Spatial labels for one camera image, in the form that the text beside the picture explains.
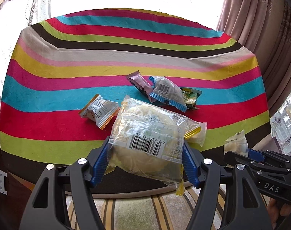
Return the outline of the person's right hand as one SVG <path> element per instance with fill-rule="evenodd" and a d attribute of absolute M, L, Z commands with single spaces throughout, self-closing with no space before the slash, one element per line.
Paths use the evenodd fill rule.
<path fill-rule="evenodd" d="M 267 206 L 267 212 L 271 220 L 272 228 L 275 229 L 278 218 L 280 216 L 287 217 L 291 213 L 291 205 L 283 204 L 280 206 L 279 201 L 271 198 Z"/>

